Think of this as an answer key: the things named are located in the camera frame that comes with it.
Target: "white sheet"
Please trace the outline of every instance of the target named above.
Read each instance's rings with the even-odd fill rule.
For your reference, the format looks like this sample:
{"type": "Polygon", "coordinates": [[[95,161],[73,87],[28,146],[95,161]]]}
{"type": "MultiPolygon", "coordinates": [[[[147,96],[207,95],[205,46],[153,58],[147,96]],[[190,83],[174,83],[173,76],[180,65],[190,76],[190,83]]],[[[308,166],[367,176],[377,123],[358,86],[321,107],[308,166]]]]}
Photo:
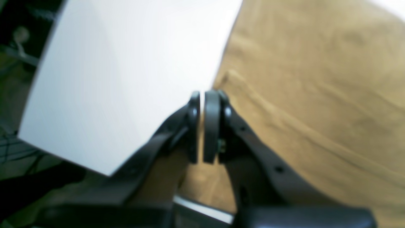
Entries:
{"type": "Polygon", "coordinates": [[[242,0],[69,0],[19,138],[111,175],[210,89],[242,0]]]}

